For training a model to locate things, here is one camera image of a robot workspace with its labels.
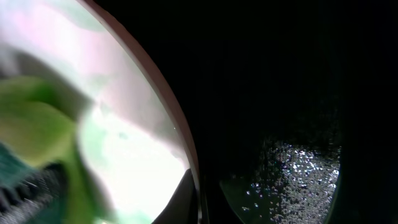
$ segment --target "glittering surface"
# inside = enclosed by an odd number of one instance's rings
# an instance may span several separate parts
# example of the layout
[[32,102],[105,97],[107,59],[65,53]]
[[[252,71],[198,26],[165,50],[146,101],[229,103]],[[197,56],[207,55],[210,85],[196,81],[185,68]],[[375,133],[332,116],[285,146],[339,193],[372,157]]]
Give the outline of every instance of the glittering surface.
[[336,190],[340,150],[278,143],[261,152],[252,183],[235,178],[221,188],[244,223],[323,223]]

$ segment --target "yellow-green object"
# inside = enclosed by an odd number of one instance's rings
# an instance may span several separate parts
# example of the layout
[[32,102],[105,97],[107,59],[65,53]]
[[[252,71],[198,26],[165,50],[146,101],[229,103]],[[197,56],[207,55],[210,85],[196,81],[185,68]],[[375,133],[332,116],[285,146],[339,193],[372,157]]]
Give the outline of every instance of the yellow-green object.
[[68,175],[65,223],[93,223],[94,208],[75,147],[75,123],[49,103],[49,84],[34,77],[0,80],[0,142],[27,165],[61,162]]

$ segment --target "black background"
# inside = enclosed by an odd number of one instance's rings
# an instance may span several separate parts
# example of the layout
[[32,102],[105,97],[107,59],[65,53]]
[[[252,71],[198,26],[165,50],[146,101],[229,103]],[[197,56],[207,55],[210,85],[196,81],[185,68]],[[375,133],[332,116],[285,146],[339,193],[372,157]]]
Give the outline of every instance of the black background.
[[398,219],[396,3],[96,2],[173,89],[207,179],[213,223],[236,221],[220,196],[221,178],[250,173],[267,136],[324,145],[319,136],[330,120],[320,114],[336,108],[343,184],[332,222]]

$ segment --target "curved edge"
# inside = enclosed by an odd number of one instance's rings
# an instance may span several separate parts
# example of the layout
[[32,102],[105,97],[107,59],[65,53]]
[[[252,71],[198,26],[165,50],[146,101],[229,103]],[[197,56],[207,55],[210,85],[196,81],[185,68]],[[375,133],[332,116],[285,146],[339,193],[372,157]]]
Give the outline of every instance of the curved edge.
[[198,204],[200,203],[200,181],[199,181],[199,162],[195,149],[195,143],[185,118],[185,115],[178,103],[169,84],[152,61],[146,51],[141,47],[138,41],[120,24],[110,13],[105,11],[93,0],[77,0],[91,15],[102,23],[109,33],[117,40],[121,47],[132,58],[140,71],[156,92],[159,100],[162,102],[167,114],[172,122],[176,125],[176,131],[182,140],[185,153],[191,166],[193,181],[198,196]]

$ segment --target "green fruit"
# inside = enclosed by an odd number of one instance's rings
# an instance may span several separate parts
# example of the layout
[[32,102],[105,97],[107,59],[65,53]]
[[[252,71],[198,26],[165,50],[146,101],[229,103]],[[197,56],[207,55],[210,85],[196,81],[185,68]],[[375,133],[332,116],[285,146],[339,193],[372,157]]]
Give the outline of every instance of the green fruit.
[[65,223],[93,223],[95,211],[76,151],[76,125],[47,104],[53,99],[51,87],[37,78],[1,81],[0,142],[33,168],[61,162],[69,184]]

